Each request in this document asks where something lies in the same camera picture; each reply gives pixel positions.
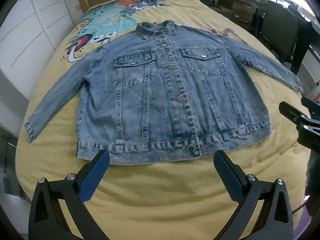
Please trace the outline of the blue denim jacket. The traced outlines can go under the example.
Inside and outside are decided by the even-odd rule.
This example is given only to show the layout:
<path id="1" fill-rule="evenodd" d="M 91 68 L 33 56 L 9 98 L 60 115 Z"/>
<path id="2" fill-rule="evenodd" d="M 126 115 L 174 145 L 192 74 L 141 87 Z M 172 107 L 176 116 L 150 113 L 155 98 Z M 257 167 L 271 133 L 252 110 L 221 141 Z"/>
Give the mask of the blue denim jacket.
<path id="1" fill-rule="evenodd" d="M 290 70 L 245 43 L 172 20 L 142 22 L 76 61 L 29 116 L 27 137 L 34 141 L 79 93 L 79 159 L 106 150 L 113 165 L 140 165 L 245 147 L 271 133 L 248 67 L 303 89 Z"/>

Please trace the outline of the black garment on chair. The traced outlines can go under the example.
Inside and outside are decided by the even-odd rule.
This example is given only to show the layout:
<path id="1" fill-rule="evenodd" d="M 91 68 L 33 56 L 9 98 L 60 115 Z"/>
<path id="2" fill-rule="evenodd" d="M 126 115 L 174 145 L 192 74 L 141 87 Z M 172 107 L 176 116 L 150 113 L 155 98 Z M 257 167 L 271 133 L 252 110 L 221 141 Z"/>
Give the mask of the black garment on chair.
<path id="1" fill-rule="evenodd" d="M 293 52 L 291 72 L 298 74 L 304 56 L 312 42 L 317 39 L 318 33 L 314 29 L 312 22 L 307 21 L 298 11 L 298 5 L 290 2 L 288 9 L 295 15 L 298 23 L 296 45 Z"/>

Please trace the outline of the dark green chair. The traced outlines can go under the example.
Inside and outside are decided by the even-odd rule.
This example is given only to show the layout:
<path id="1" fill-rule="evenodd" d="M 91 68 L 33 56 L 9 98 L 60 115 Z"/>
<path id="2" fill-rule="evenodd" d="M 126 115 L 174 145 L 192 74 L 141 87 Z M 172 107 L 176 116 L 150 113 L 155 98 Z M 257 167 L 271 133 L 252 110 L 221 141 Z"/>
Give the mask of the dark green chair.
<path id="1" fill-rule="evenodd" d="M 260 36 L 278 55 L 281 63 L 291 63 L 298 34 L 295 15 L 286 7 L 272 1 L 268 1 L 260 9 L 264 11 Z"/>

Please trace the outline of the yellow printed bed cover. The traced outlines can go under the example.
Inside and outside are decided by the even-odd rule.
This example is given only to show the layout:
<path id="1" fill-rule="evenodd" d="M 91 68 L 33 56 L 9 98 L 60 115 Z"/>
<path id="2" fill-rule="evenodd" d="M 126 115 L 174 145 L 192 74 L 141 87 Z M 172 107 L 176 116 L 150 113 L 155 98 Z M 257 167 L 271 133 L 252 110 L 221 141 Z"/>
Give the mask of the yellow printed bed cover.
<path id="1" fill-rule="evenodd" d="M 160 0 L 163 6 L 141 9 L 137 22 L 163 22 L 226 34 L 258 51 L 270 52 L 255 37 L 198 0 Z M 248 72 L 268 109 L 272 133 L 263 140 L 234 150 L 228 156 L 245 172 L 265 181 L 285 181 L 293 222 L 302 215 L 310 152 L 297 142 L 293 123 L 279 113 L 282 101 L 302 112 L 301 95 L 283 83 L 252 68 Z M 59 180 L 77 172 L 85 161 L 76 158 L 76 108 L 79 96 L 65 104 L 41 134 L 27 141 L 21 129 L 16 152 L 18 181 L 32 197 L 39 178 Z M 212 157 L 150 165 L 108 168 L 92 199 L 90 214 L 111 239 L 213 239 L 231 217 L 233 202 Z"/>

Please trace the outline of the wooden drawer cabinet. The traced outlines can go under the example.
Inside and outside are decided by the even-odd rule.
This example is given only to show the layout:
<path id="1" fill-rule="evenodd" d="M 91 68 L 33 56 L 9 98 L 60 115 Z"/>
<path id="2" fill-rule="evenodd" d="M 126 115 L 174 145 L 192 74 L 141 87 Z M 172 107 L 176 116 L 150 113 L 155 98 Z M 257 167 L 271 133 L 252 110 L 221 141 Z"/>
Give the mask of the wooden drawer cabinet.
<path id="1" fill-rule="evenodd" d="M 260 0 L 218 0 L 215 10 L 249 31 Z"/>

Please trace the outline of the white wardrobe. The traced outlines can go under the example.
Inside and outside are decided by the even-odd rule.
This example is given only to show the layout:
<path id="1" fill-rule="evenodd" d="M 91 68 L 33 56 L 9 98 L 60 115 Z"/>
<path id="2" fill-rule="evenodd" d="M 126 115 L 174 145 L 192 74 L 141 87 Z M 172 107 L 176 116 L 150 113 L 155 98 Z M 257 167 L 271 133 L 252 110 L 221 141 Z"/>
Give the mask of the white wardrobe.
<path id="1" fill-rule="evenodd" d="M 1 26 L 1 71 L 28 98 L 73 29 L 64 0 L 18 0 Z"/>

